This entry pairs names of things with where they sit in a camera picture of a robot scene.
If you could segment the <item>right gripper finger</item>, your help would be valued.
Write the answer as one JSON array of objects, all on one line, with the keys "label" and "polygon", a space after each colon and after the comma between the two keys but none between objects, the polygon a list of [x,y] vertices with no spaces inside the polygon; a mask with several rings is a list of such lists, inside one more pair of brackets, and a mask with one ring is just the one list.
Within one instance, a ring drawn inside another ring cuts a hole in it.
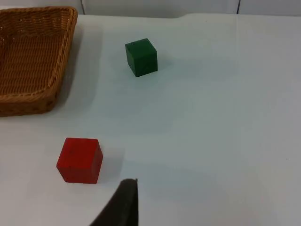
[{"label": "right gripper finger", "polygon": [[92,226],[138,226],[139,202],[137,179],[124,179],[91,223]]}]

